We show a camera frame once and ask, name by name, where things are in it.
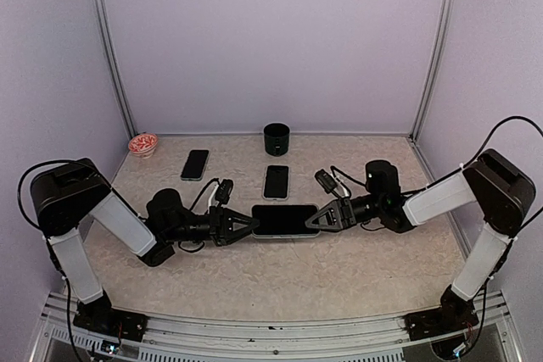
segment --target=light purple wall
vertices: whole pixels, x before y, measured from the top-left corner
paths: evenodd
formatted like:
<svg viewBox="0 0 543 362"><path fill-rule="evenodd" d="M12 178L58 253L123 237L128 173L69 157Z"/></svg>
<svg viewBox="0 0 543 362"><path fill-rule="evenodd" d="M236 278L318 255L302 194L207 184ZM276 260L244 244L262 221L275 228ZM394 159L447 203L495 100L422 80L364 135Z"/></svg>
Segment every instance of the light purple wall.
<svg viewBox="0 0 543 362"><path fill-rule="evenodd" d="M19 177L43 160L84 156L113 175L126 151L92 0L0 0L0 129L0 359L17 362L59 286L17 209Z"/></svg>
<svg viewBox="0 0 543 362"><path fill-rule="evenodd" d="M451 29L421 145L436 175L477 150L490 128L511 114L543 125L543 0L455 0ZM492 140L539 188L543 140L525 124L508 124ZM458 211L471 243L482 217ZM523 231L498 275L528 361L543 360L543 217Z"/></svg>
<svg viewBox="0 0 543 362"><path fill-rule="evenodd" d="M411 129L441 0L106 0L140 131Z"/></svg>

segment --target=phone screen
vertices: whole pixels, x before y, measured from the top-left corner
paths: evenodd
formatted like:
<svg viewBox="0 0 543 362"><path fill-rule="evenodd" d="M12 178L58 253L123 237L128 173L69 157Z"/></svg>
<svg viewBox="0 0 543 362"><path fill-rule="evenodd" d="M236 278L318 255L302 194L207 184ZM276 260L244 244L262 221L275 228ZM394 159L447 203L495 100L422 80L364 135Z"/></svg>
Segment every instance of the phone screen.
<svg viewBox="0 0 543 362"><path fill-rule="evenodd" d="M256 237L314 237L319 231L309 229L305 221L316 214L315 205L255 205L253 218L260 226L253 231Z"/></svg>
<svg viewBox="0 0 543 362"><path fill-rule="evenodd" d="M209 150L191 150L181 173L182 180L200 181L204 176Z"/></svg>
<svg viewBox="0 0 543 362"><path fill-rule="evenodd" d="M264 198L286 199L288 197L288 167L269 165L264 182Z"/></svg>

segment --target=black cylindrical container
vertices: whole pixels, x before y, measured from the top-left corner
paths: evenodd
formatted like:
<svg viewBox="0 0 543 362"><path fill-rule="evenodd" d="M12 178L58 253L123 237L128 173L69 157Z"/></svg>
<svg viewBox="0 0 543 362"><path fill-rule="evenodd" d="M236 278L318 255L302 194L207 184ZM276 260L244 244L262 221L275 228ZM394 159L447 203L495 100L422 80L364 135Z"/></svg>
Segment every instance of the black cylindrical container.
<svg viewBox="0 0 543 362"><path fill-rule="evenodd" d="M264 148L271 156L283 156L288 151L290 129L283 123L271 123L264 128Z"/></svg>

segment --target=red and white bowl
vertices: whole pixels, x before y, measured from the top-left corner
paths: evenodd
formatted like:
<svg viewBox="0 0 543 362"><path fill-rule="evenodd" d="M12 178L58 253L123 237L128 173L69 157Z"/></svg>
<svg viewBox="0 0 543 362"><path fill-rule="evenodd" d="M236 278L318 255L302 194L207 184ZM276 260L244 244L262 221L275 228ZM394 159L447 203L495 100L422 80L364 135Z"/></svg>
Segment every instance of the red and white bowl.
<svg viewBox="0 0 543 362"><path fill-rule="evenodd" d="M159 144L159 138L153 133L137 135L128 143L130 153L142 159L151 157Z"/></svg>

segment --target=phone lying flat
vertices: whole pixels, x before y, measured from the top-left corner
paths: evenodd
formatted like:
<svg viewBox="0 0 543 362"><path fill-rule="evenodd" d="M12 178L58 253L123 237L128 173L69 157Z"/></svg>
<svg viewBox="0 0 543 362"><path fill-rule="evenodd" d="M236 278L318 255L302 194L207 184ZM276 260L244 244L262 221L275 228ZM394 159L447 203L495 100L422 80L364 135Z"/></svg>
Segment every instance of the phone lying flat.
<svg viewBox="0 0 543 362"><path fill-rule="evenodd" d="M316 205L255 205L251 209L253 218L260 226L253 230L254 237L294 238L315 237L319 230L309 229L305 221L316 214Z"/></svg>
<svg viewBox="0 0 543 362"><path fill-rule="evenodd" d="M286 165L268 165L262 197L282 200L288 198L288 167Z"/></svg>
<svg viewBox="0 0 543 362"><path fill-rule="evenodd" d="M202 180L209 156L209 150L191 150L181 172L181 179L184 181Z"/></svg>

